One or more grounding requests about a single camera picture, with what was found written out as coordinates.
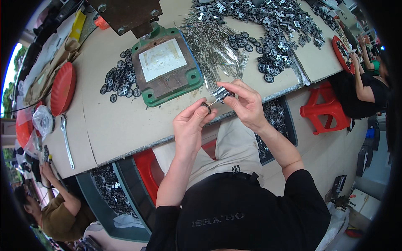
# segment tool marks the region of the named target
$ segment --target bolt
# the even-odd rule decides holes
[[[98,6],[98,12],[99,13],[105,12],[105,10],[106,10],[106,5],[105,4],[101,4],[101,5]]]
[[[153,10],[151,11],[151,16],[157,16],[159,15],[159,11],[158,10]]]
[[[119,35],[123,35],[124,34],[124,27],[120,27],[118,30],[117,30],[117,34],[119,34]]]

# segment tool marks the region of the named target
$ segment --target olive t-shirt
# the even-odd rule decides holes
[[[83,236],[85,229],[96,217],[85,203],[81,203],[81,209],[74,217],[63,202],[62,195],[58,194],[43,208],[43,231],[55,241],[76,241]]]

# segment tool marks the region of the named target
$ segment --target red plastic stool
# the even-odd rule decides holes
[[[300,115],[303,118],[309,118],[313,123],[317,129],[316,132],[313,132],[314,135],[338,131],[350,126],[351,119],[343,112],[342,106],[337,100],[331,84],[328,81],[320,85],[319,88],[312,88],[309,89],[309,91],[311,92],[311,96],[307,105],[300,107]],[[317,104],[317,99],[320,94],[325,100],[323,104]],[[328,115],[325,126],[323,126],[318,119],[318,115]],[[336,126],[330,128],[333,118],[336,120]]]
[[[201,146],[213,160],[216,160],[215,146],[216,139]],[[134,154],[133,158],[137,166],[139,175],[141,176],[142,182],[144,183],[144,186],[147,189],[148,194],[151,197],[154,205],[156,205],[156,196],[158,194],[159,185],[155,181],[154,175],[152,173],[152,167],[154,161],[156,161],[154,151],[152,149],[147,149],[140,153]]]

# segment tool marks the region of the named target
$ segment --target person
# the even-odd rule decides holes
[[[328,78],[346,116],[361,119],[384,110],[390,95],[388,70],[381,63],[376,76],[363,70],[354,52],[350,53],[355,75],[342,71]]]
[[[44,233],[55,241],[78,240],[96,217],[85,203],[81,203],[73,194],[67,192],[54,176],[48,162],[40,166],[40,173],[59,194],[54,197],[52,189],[49,188],[47,194],[50,202],[41,210],[39,203],[27,194],[23,186],[17,187],[14,195],[28,222],[35,228],[40,226]]]
[[[217,160],[201,149],[201,129],[217,114],[201,106],[205,98],[174,118],[175,142],[153,149],[166,175],[146,250],[314,250],[330,213],[300,154],[267,122],[257,91],[240,80],[217,84],[238,94],[224,99],[237,117],[221,122]],[[254,132],[282,167],[284,196],[260,185]]]
[[[381,57],[377,54],[376,59],[370,60],[369,54],[367,53],[366,48],[366,41],[362,34],[359,34],[359,43],[363,54],[363,61],[364,61],[364,71],[373,72],[375,75],[379,75],[379,66],[381,62]]]

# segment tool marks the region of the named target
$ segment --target black t-shirt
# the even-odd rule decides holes
[[[343,111],[348,117],[367,118],[387,106],[390,89],[374,75],[372,72],[365,72],[360,76],[363,86],[370,86],[373,90],[374,103],[361,101],[357,98],[355,77],[351,73],[342,71],[328,78]]]
[[[325,235],[330,213],[308,171],[289,176],[283,197],[249,180],[213,176],[187,190],[182,209],[156,209],[148,251],[315,250]]]

